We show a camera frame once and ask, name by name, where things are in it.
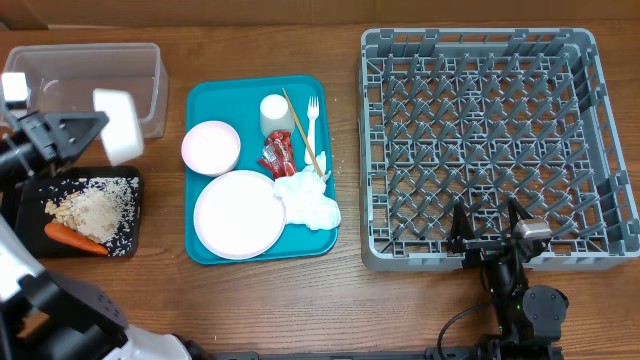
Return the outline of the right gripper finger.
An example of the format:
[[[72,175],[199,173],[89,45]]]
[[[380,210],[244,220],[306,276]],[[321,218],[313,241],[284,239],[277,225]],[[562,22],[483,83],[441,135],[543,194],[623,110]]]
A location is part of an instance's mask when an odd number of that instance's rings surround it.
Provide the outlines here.
[[[461,201],[458,201],[453,207],[453,221],[449,239],[451,241],[475,239],[475,234]]]
[[[533,216],[527,212],[515,197],[508,200],[508,213],[510,229],[514,230],[520,220],[529,220]]]

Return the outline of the white bowl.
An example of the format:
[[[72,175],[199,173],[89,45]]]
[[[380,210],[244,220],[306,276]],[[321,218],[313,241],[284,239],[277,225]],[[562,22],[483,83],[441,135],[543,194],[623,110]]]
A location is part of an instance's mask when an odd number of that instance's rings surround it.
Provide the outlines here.
[[[108,117],[100,136],[109,163],[118,166],[141,156],[144,137],[133,97],[126,91],[96,88],[93,104],[96,112]]]

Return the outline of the food scraps pile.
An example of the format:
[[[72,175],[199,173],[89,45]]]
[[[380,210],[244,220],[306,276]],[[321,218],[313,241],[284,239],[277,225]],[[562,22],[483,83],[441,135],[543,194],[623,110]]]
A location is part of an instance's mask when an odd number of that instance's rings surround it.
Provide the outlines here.
[[[43,185],[47,223],[61,223],[103,246],[111,257],[128,257],[137,248],[142,181],[138,176],[80,177]]]

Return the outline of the orange carrot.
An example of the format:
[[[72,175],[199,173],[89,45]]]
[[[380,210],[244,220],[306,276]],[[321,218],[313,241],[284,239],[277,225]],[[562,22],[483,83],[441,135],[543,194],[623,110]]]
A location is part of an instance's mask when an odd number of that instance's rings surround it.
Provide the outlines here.
[[[64,245],[71,246],[94,255],[107,256],[108,250],[61,223],[49,223],[44,227],[46,235]]]

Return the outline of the pink bowl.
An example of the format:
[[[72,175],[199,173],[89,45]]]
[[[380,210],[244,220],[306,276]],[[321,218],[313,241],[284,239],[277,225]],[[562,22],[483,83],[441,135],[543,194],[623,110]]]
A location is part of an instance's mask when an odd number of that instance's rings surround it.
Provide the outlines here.
[[[241,151],[236,130],[222,121],[205,121],[190,129],[181,144],[181,156],[192,171],[211,177],[235,168]]]

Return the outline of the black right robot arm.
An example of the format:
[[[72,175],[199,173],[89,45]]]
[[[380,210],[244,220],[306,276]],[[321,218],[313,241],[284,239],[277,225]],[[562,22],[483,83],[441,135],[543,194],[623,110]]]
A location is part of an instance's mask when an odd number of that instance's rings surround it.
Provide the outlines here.
[[[561,359],[553,344],[561,338],[569,300],[560,290],[531,286],[524,264],[541,255],[551,240],[551,229],[541,218],[527,212],[514,198],[508,201],[510,229],[499,240],[476,240],[463,204],[453,208],[448,250],[464,256],[462,267],[480,270],[481,283],[490,300],[462,311],[441,329],[436,350],[441,359]],[[493,307],[499,333],[483,335],[469,348],[442,346],[446,331],[459,319]]]

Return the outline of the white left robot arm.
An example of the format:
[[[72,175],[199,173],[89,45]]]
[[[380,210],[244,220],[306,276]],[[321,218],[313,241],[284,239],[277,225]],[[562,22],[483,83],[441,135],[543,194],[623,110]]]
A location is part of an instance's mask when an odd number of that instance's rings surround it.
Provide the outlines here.
[[[13,191],[77,160],[108,122],[103,112],[39,113],[1,140],[1,188]],[[188,359],[174,335],[129,324],[100,288],[46,270],[1,224],[1,356],[4,359]]]

